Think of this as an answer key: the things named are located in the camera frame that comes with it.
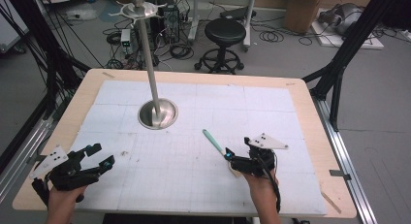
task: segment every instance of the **metal pole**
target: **metal pole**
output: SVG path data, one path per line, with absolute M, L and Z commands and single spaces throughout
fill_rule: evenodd
M 140 37 L 142 38 L 142 50 L 144 52 L 145 67 L 148 73 L 148 81 L 150 82 L 151 95 L 153 97 L 154 109 L 157 116 L 160 114 L 160 104 L 158 101 L 157 86 L 155 82 L 153 62 L 151 58 L 150 44 L 147 37 L 147 29 L 145 28 L 145 18 L 139 19 Z

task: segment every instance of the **metal base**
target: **metal base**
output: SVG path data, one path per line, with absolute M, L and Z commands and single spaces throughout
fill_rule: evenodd
M 178 117 L 175 103 L 167 99 L 158 99 L 160 111 L 156 113 L 154 101 L 148 101 L 139 110 L 139 122 L 147 129 L 160 130 L 171 126 Z

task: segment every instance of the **human hand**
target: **human hand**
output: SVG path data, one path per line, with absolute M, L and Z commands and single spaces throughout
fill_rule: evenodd
M 270 173 L 278 184 L 278 180 L 275 177 L 275 170 L 271 170 Z M 279 224 L 280 218 L 275 205 L 277 197 L 275 196 L 269 179 L 251 174 L 242 175 L 250 186 L 251 199 L 260 217 L 260 222 L 262 224 Z
M 67 224 L 76 205 L 76 198 L 82 195 L 87 186 L 72 191 L 58 191 L 55 187 L 50 190 L 48 199 L 48 214 L 46 224 Z

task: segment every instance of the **teal marker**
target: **teal marker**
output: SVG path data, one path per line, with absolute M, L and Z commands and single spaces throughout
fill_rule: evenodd
M 208 138 L 208 140 L 218 149 L 218 151 L 221 152 L 221 154 L 224 156 L 225 151 L 220 147 L 220 145 L 217 143 L 217 141 L 211 136 L 211 134 L 204 129 L 203 134 Z

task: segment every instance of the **black stool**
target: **black stool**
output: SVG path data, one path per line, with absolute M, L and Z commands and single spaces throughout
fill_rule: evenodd
M 230 46 L 240 43 L 245 38 L 245 28 L 235 20 L 227 18 L 218 18 L 212 20 L 205 27 L 205 35 L 217 44 L 220 48 L 215 48 L 207 51 L 199 63 L 194 65 L 196 70 L 202 68 L 203 63 L 208 67 L 209 73 L 228 71 L 233 75 L 236 74 L 235 69 L 242 70 L 244 64 L 239 61 L 238 56 L 231 50 L 227 49 Z M 218 51 L 216 57 L 207 57 L 208 54 Z M 233 58 L 226 59 L 226 52 L 229 52 Z M 207 63 L 207 61 L 215 62 L 213 65 Z M 236 63 L 235 66 L 228 65 L 229 62 Z

